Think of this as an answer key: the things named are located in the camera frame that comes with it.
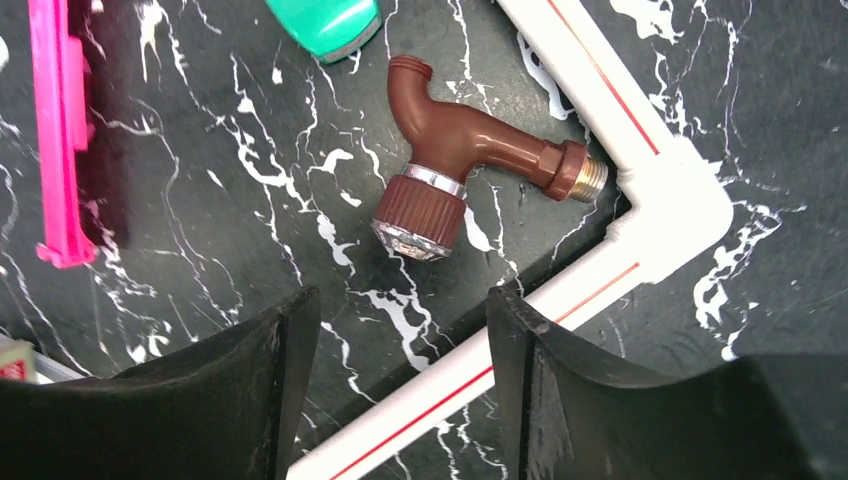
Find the white pipe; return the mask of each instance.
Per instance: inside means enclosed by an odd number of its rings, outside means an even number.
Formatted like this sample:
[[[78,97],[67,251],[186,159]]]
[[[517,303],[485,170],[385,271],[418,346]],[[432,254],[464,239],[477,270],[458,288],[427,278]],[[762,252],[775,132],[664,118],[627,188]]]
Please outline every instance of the white pipe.
[[[618,166],[619,187],[633,205],[599,246],[526,298],[574,330],[706,250],[727,232],[733,208],[578,0],[498,1]],[[493,386],[483,329],[296,462],[288,478],[361,478]]]

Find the pink object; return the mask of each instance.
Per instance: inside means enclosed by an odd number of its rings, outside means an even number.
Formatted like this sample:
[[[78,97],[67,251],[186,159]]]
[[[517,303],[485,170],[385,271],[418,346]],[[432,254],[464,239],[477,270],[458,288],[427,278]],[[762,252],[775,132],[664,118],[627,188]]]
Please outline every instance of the pink object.
[[[57,268],[91,262],[94,244],[80,225],[75,152],[88,148],[82,43],[68,35],[67,0],[29,0],[43,245],[38,257]]]

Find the green object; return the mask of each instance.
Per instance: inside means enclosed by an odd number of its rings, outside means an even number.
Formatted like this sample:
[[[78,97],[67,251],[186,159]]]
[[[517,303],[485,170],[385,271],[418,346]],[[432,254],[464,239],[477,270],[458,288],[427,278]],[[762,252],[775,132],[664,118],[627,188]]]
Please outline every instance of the green object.
[[[265,0],[283,28],[323,63],[358,50],[382,24],[376,0]]]

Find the red stripe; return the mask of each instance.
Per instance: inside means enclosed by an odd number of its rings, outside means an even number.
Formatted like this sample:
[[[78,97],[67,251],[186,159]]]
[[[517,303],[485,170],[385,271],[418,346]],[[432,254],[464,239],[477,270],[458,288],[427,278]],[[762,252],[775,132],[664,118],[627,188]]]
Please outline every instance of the red stripe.
[[[568,23],[568,20],[565,19],[565,16],[562,14],[562,12],[559,11],[559,8],[557,8],[556,4],[554,4],[554,0],[548,0],[548,5],[550,5],[551,8],[554,9],[554,11],[557,13],[557,16],[559,16],[559,19],[562,20],[562,23],[565,24],[565,26],[574,36],[575,40],[577,40],[577,43],[579,43],[580,46],[583,47],[583,51],[586,52],[586,57],[588,57],[589,61],[592,62],[592,66],[595,67],[595,71],[598,72],[598,75],[601,76],[601,80],[604,81],[609,91],[615,97],[616,101],[618,101],[618,104],[621,105],[621,108],[623,108],[624,112],[627,113],[627,116],[630,117],[630,121],[633,122],[633,125],[636,127],[636,130],[639,130],[639,133],[642,134],[642,138],[644,138],[645,141],[648,142],[648,146],[651,147],[651,150],[654,152],[654,155],[659,155],[660,151],[657,150],[656,145],[654,145],[654,142],[648,136],[648,133],[645,132],[645,129],[642,128],[642,125],[640,125],[639,122],[636,120],[636,117],[633,115],[633,112],[630,111],[630,107],[628,107],[627,104],[624,103],[624,100],[621,98],[621,95],[619,95],[615,87],[612,86],[612,83],[609,81],[609,78],[607,78],[606,74],[601,71],[601,67],[599,67],[598,64],[595,62],[595,59],[592,58],[592,55],[589,53],[589,49],[586,48],[586,45],[584,45],[583,42],[580,41],[580,37],[578,37],[577,34],[574,33],[574,29],[571,28],[571,24]]]
[[[413,425],[415,425],[416,423],[420,422],[420,421],[421,421],[424,417],[426,417],[427,415],[430,415],[430,414],[431,414],[431,413],[433,413],[433,411],[435,411],[437,408],[441,407],[442,405],[444,405],[445,403],[447,403],[448,401],[450,401],[450,399],[452,399],[453,397],[455,397],[455,396],[459,395],[460,393],[462,393],[462,392],[463,392],[466,388],[470,387],[471,385],[474,385],[474,384],[475,384],[478,380],[480,380],[481,378],[485,377],[485,376],[486,376],[488,373],[490,373],[491,371],[492,371],[492,367],[490,366],[490,367],[486,368],[485,370],[483,370],[482,372],[480,372],[480,373],[478,373],[477,375],[475,375],[475,376],[474,376],[474,378],[472,378],[471,380],[469,380],[469,381],[465,382],[465,384],[463,384],[461,387],[459,387],[459,388],[457,388],[456,390],[454,390],[453,392],[451,392],[451,394],[450,394],[450,395],[448,395],[448,396],[446,396],[445,398],[443,398],[443,399],[439,400],[439,401],[438,401],[435,405],[433,405],[432,407],[430,407],[430,408],[428,408],[427,410],[425,410],[425,411],[424,411],[424,413],[422,413],[421,415],[418,415],[417,417],[415,417],[415,419],[414,419],[414,420],[412,420],[411,422],[407,423],[406,425],[404,425],[403,427],[401,427],[398,431],[396,431],[395,433],[391,434],[388,438],[386,438],[385,440],[383,440],[382,442],[380,442],[379,444],[377,444],[377,446],[376,446],[376,447],[372,448],[371,450],[368,450],[368,452],[367,452],[367,453],[365,453],[365,455],[363,455],[363,456],[361,456],[361,457],[357,458],[357,459],[356,459],[353,463],[351,463],[350,465],[348,465],[347,467],[345,467],[345,469],[344,469],[344,470],[342,470],[341,472],[339,472],[339,473],[337,473],[337,474],[333,475],[333,477],[332,477],[332,478],[330,478],[330,480],[336,480],[336,479],[337,479],[337,478],[339,478],[340,476],[342,476],[342,475],[344,475],[345,473],[347,473],[347,471],[348,471],[348,470],[350,470],[351,468],[353,468],[353,467],[355,467],[355,466],[359,465],[359,463],[360,463],[360,462],[362,462],[363,460],[365,460],[366,458],[368,458],[368,457],[369,457],[372,453],[374,453],[374,452],[376,452],[377,450],[379,450],[379,449],[383,448],[383,446],[384,446],[384,445],[386,445],[387,443],[389,443],[389,442],[391,442],[392,440],[394,440],[395,438],[397,438],[397,437],[398,437],[400,434],[402,434],[403,432],[405,432],[405,431],[409,430],[409,429],[410,429]]]
[[[586,297],[585,299],[583,299],[580,303],[578,303],[577,305],[575,305],[574,307],[572,307],[570,310],[568,310],[567,312],[565,312],[565,313],[564,313],[561,317],[559,317],[559,318],[556,320],[556,323],[560,323],[560,322],[562,322],[563,320],[565,320],[568,316],[570,316],[571,314],[573,314],[574,312],[576,312],[577,310],[579,310],[580,308],[582,308],[583,306],[585,306],[587,303],[589,303],[589,302],[591,302],[592,300],[594,300],[594,299],[595,299],[598,295],[600,295],[601,293],[603,293],[604,291],[606,291],[608,288],[610,288],[610,287],[611,287],[611,286],[613,286],[616,282],[618,282],[619,280],[621,280],[622,278],[624,278],[625,276],[627,276],[627,275],[628,275],[629,273],[631,273],[633,270],[636,270],[636,268],[638,268],[638,267],[639,267],[639,264],[638,264],[638,263],[634,263],[633,265],[631,265],[630,267],[628,267],[628,268],[627,268],[627,270],[625,270],[625,271],[621,272],[620,274],[618,274],[618,276],[616,276],[615,278],[613,278],[612,280],[610,280],[609,282],[607,282],[604,286],[602,286],[601,288],[599,288],[598,290],[596,290],[593,294],[589,295],[588,297]],[[363,461],[363,460],[365,460],[366,458],[368,458],[369,456],[371,456],[374,452],[376,452],[377,450],[379,450],[379,449],[383,448],[386,444],[388,444],[389,442],[391,442],[392,440],[394,440],[395,438],[397,438],[398,436],[400,436],[401,434],[403,434],[405,431],[407,431],[407,430],[409,430],[410,428],[412,428],[412,426],[413,426],[413,425],[415,425],[416,423],[418,423],[418,422],[420,422],[421,420],[423,420],[424,418],[426,418],[428,415],[430,415],[431,413],[433,413],[434,411],[436,411],[439,407],[441,407],[441,406],[442,406],[442,405],[444,405],[445,403],[449,402],[452,398],[456,397],[457,395],[459,395],[460,393],[462,393],[463,391],[465,391],[465,389],[467,389],[467,388],[468,388],[468,387],[470,387],[471,385],[474,385],[474,384],[475,384],[475,383],[477,383],[477,382],[478,382],[481,378],[485,377],[486,375],[488,375],[488,374],[489,374],[489,373],[491,373],[491,372],[492,372],[492,366],[490,365],[490,366],[486,367],[486,369],[485,369],[485,370],[483,370],[482,372],[478,373],[478,374],[477,374],[477,375],[475,375],[473,378],[471,378],[471,380],[469,380],[469,381],[465,382],[465,383],[464,383],[464,384],[462,384],[459,388],[457,388],[456,390],[454,390],[453,392],[451,392],[449,395],[447,395],[447,396],[446,396],[446,397],[444,397],[443,399],[441,399],[441,400],[439,400],[438,402],[436,402],[436,403],[435,403],[432,407],[430,407],[430,408],[428,408],[427,410],[425,410],[425,411],[424,411],[424,413],[422,413],[421,415],[418,415],[418,416],[417,416],[417,417],[415,417],[412,421],[410,421],[409,423],[407,423],[407,424],[406,424],[406,425],[404,425],[403,427],[399,428],[399,429],[398,429],[395,433],[393,433],[393,434],[389,435],[389,436],[388,436],[385,440],[383,440],[382,442],[378,443],[378,444],[377,444],[375,447],[373,447],[371,450],[368,450],[367,452],[365,452],[365,454],[364,454],[364,455],[362,455],[361,457],[359,457],[359,458],[357,458],[356,460],[354,460],[354,461],[353,461],[350,465],[348,465],[347,467],[345,467],[345,468],[344,468],[344,470],[342,470],[341,472],[339,472],[339,473],[337,473],[337,474],[333,475],[333,476],[330,478],[330,480],[336,480],[337,478],[341,477],[342,475],[344,475],[345,473],[347,473],[348,471],[350,471],[350,469],[352,469],[353,467],[355,467],[355,466],[359,465],[360,463],[362,463],[362,461]]]

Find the countertop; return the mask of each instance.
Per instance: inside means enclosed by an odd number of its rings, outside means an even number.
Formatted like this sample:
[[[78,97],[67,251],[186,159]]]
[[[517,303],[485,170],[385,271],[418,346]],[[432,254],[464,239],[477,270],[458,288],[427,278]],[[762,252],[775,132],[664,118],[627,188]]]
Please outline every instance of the countertop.
[[[588,141],[606,159],[491,1],[381,1],[384,27],[332,66],[261,0],[104,4],[75,7],[72,24],[93,71],[96,133],[78,172],[99,256],[66,271],[35,256],[27,8],[0,5],[0,331],[80,372],[114,374],[317,285],[306,452],[482,327],[490,286],[532,291],[628,208],[612,184],[594,204],[556,203],[480,169],[449,259],[416,263],[378,243],[371,215],[410,154],[385,96],[392,54],[430,63],[439,100]],[[677,376],[754,352],[848,351],[845,0],[584,4],[669,128],[714,167],[735,220],[578,332]],[[505,478],[497,415],[485,395],[368,478]]]

